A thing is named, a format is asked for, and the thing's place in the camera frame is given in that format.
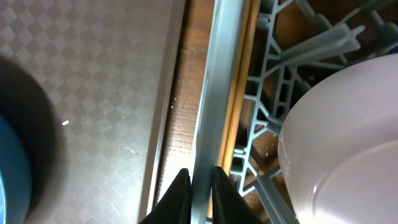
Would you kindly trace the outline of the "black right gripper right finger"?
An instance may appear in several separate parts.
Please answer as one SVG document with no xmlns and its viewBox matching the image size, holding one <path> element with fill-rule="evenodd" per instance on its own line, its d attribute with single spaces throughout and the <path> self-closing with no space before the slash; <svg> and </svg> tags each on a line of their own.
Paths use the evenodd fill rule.
<svg viewBox="0 0 398 224">
<path fill-rule="evenodd" d="M 212 201 L 214 224 L 262 224 L 219 166 L 213 169 Z"/>
</svg>

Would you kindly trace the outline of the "dark blue plate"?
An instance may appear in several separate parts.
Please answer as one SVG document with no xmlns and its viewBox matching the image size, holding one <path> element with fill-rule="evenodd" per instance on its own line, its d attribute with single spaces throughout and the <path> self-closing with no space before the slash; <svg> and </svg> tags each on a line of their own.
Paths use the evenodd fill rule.
<svg viewBox="0 0 398 224">
<path fill-rule="evenodd" d="M 27 154 L 13 127 L 1 117 L 1 223 L 24 223 L 31 196 Z"/>
</svg>

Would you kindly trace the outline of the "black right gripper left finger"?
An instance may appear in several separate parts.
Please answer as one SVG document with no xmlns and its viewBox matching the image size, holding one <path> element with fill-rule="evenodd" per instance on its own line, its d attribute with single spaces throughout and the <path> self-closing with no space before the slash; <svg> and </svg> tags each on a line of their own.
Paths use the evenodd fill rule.
<svg viewBox="0 0 398 224">
<path fill-rule="evenodd" d="M 192 186 L 189 171 L 183 168 L 158 202 L 140 224 L 189 224 Z"/>
</svg>

